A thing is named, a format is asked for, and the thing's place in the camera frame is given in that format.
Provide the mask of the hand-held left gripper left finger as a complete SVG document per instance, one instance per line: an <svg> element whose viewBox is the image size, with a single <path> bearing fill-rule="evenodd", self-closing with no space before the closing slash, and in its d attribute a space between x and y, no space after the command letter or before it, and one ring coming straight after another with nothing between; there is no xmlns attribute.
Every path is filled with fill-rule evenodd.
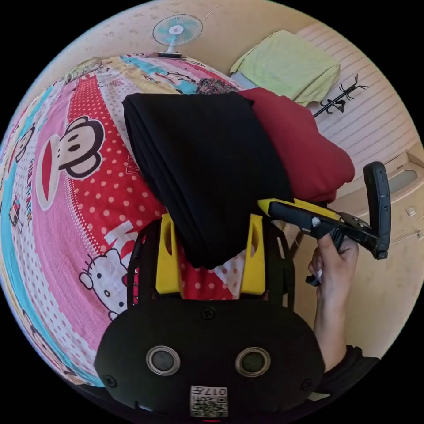
<svg viewBox="0 0 424 424"><path fill-rule="evenodd" d="M182 293L175 226L168 213L160 224L155 288L160 295Z"/></svg>

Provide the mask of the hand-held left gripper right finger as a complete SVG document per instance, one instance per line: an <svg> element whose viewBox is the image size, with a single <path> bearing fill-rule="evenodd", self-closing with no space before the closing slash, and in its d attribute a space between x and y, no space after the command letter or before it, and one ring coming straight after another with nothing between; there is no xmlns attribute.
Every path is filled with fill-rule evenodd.
<svg viewBox="0 0 424 424"><path fill-rule="evenodd" d="M265 289L265 244L262 217L251 214L240 293L264 294Z"/></svg>

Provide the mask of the person's right hand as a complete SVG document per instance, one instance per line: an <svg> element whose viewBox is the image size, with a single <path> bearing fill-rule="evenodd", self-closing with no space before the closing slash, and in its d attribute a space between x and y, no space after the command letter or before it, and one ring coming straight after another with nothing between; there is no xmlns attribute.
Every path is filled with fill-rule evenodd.
<svg viewBox="0 0 424 424"><path fill-rule="evenodd" d="M317 240L309 271L320 281L318 298L331 304L346 303L358 256L359 247L349 238L344 238L340 248L336 248L329 234Z"/></svg>

